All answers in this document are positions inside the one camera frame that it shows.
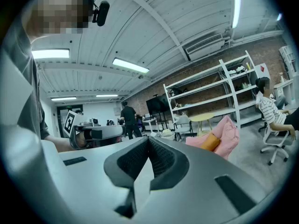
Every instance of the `white wall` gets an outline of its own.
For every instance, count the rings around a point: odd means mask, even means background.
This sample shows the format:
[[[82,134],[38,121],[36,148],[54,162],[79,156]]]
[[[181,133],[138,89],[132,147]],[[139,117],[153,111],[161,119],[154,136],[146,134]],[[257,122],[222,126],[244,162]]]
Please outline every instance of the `white wall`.
[[[116,107],[121,109],[121,104],[116,102],[85,104],[83,105],[83,113],[87,119],[98,119],[99,124],[102,126],[106,125],[107,119],[113,119],[114,123],[117,125],[117,119],[120,119],[121,116],[115,116],[113,109]]]
[[[55,103],[51,99],[46,98],[42,90],[40,90],[40,98],[45,112],[45,122],[48,126],[50,135],[60,137],[58,132],[57,108]]]

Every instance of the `black monitor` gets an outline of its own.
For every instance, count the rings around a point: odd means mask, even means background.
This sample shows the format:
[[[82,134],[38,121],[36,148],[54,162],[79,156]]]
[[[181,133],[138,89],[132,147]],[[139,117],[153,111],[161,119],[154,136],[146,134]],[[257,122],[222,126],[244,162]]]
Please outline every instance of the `black monitor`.
[[[147,100],[146,105],[150,115],[170,110],[166,94]]]

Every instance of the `air conditioner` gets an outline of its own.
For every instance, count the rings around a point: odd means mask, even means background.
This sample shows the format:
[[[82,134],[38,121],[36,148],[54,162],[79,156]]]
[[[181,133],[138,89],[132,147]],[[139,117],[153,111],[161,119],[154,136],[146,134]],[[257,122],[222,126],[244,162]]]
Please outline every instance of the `air conditioner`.
[[[224,45],[221,34],[200,38],[184,47],[191,60],[196,60],[221,49]]]

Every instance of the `gray chair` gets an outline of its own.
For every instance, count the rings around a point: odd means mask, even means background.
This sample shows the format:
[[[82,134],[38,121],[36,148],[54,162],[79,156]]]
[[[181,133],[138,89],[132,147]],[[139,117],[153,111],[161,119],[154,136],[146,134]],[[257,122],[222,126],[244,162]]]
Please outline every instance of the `gray chair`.
[[[188,118],[187,115],[181,115],[177,121],[174,122],[174,138],[177,141],[177,134],[179,135],[180,139],[182,139],[180,133],[190,132],[193,137],[193,129],[191,125],[191,120]]]

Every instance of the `fluorescent light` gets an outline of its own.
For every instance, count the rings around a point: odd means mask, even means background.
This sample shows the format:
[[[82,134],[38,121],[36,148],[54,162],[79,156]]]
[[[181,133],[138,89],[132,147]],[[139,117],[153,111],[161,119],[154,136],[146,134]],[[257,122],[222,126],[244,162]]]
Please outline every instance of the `fluorescent light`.
[[[77,99],[76,97],[52,98],[52,101]]]
[[[240,9],[241,9],[241,0],[235,0],[235,10],[234,10],[234,19],[233,19],[232,28],[235,28],[238,25]]]
[[[282,13],[278,14],[277,21],[279,21],[282,17]]]
[[[40,58],[70,58],[68,49],[33,50],[34,59]]]
[[[118,95],[97,95],[97,97],[117,97]]]
[[[135,64],[130,63],[130,62],[120,60],[118,58],[115,58],[114,61],[112,62],[112,64],[113,65],[119,65],[119,66],[129,68],[129,69],[132,69],[132,70],[140,71],[140,72],[143,72],[143,73],[149,72],[149,69],[147,69],[147,68],[141,67],[139,65],[135,65]]]

